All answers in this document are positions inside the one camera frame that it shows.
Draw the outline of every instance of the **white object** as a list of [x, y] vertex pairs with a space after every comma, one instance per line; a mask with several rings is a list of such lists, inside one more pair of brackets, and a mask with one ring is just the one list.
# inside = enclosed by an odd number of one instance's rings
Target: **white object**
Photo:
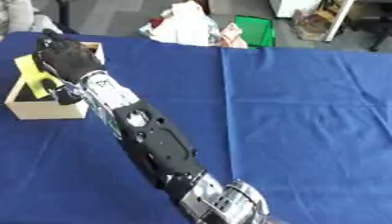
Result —
[[163, 14], [165, 19], [157, 28], [149, 30], [146, 26], [139, 31], [156, 41], [192, 46], [210, 46], [214, 43], [211, 36], [219, 35], [216, 23], [194, 1], [175, 3]]
[[295, 10], [304, 12], [315, 9], [320, 0], [269, 0], [278, 18], [291, 18]]
[[[95, 48], [95, 56], [102, 64], [105, 63], [103, 49], [100, 43], [83, 44], [88, 48]], [[88, 105], [84, 101], [66, 106], [59, 105], [56, 101], [15, 101], [24, 85], [25, 80], [20, 76], [4, 102], [20, 120], [75, 119], [86, 117]]]

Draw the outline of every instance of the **wooden box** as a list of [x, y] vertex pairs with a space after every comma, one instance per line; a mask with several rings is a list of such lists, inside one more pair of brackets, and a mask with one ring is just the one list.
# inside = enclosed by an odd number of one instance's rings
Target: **wooden box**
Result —
[[[105, 63], [102, 44], [83, 44], [89, 49], [93, 49], [98, 60], [102, 64]], [[8, 94], [5, 105], [20, 120], [77, 119], [85, 118], [88, 112], [88, 105], [84, 101], [64, 106], [59, 105], [50, 95], [37, 99], [28, 85], [26, 85], [22, 75]]]

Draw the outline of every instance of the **green container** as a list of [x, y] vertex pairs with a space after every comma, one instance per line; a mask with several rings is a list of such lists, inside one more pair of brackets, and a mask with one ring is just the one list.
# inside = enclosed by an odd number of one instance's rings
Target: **green container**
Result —
[[242, 29], [242, 38], [249, 48], [275, 46], [272, 20], [261, 17], [235, 16], [235, 23]]

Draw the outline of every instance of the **floor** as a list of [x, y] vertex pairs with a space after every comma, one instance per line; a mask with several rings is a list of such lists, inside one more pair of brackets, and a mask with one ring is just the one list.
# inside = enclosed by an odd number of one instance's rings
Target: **floor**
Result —
[[[58, 17], [55, 1], [32, 1], [46, 15]], [[136, 36], [137, 29], [149, 18], [177, 2], [179, 0], [73, 0], [71, 27], [83, 34]], [[212, 18], [220, 27], [226, 26], [235, 15], [274, 19], [278, 46], [364, 51], [373, 41], [371, 35], [362, 31], [346, 31], [332, 43], [302, 41], [292, 33], [288, 19], [274, 17], [269, 0], [210, 0], [210, 5]], [[380, 52], [392, 52], [392, 39], [381, 46]]]

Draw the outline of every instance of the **yellow object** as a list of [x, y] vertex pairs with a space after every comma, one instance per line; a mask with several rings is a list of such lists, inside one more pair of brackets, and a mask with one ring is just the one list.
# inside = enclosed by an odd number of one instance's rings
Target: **yellow object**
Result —
[[63, 85], [63, 83], [59, 79], [52, 76], [51, 74], [47, 72], [40, 72], [37, 69], [34, 60], [32, 59], [31, 54], [19, 57], [14, 60], [17, 64], [17, 68], [19, 68], [22, 78], [37, 99], [49, 95], [49, 93], [42, 86], [41, 81], [43, 79], [50, 79], [54, 81], [57, 87], [61, 87]]

